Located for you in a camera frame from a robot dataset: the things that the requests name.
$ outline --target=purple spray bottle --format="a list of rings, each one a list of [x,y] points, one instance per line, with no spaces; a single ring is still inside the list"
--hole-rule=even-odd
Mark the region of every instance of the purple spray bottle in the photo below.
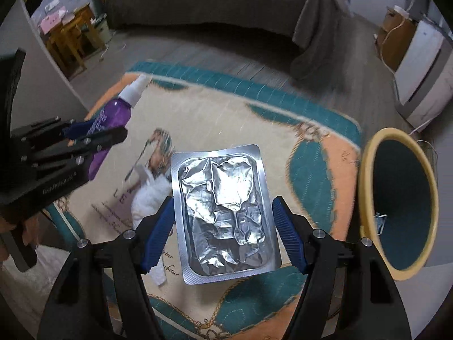
[[[148,86],[149,82],[150,78],[141,74],[135,81],[130,85],[127,85],[121,91],[118,98],[113,98],[108,101],[94,121],[90,130],[88,130],[87,135],[108,128],[125,126],[131,118],[131,108],[137,104],[141,98],[142,92],[146,86]],[[104,159],[107,157],[109,150],[110,149],[102,150],[94,155],[88,172],[90,180],[93,180],[96,176]]]

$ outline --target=white appliance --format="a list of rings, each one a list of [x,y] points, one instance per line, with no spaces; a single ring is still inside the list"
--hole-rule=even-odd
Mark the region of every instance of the white appliance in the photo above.
[[[437,26],[420,21],[395,73],[396,109],[418,131],[453,96],[453,42]]]

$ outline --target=foil pouch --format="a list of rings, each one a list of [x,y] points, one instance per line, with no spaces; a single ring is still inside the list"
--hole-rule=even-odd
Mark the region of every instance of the foil pouch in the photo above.
[[[228,280],[280,267],[258,146],[175,153],[171,165],[186,283]]]

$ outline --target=bottle label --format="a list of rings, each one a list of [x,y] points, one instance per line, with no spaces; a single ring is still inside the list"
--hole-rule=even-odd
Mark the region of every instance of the bottle label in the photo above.
[[[104,109],[101,110],[99,116],[94,120],[93,125],[91,126],[90,130],[88,130],[87,135],[96,133],[98,131],[105,130],[104,121],[107,120],[107,115],[105,114]]]

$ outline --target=teal rug border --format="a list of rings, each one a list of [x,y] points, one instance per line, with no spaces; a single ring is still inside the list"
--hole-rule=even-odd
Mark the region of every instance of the teal rug border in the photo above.
[[[361,130],[357,123],[341,114],[325,109],[307,99],[292,95],[283,90],[271,88],[251,80],[237,78],[228,74],[154,61],[140,61],[133,65],[129,71],[141,71],[161,77],[181,79],[189,83],[196,83],[235,95],[244,96],[249,99],[254,99],[255,101],[260,101],[290,111],[294,114],[305,116],[323,124],[349,139],[358,148],[360,148],[362,144]]]

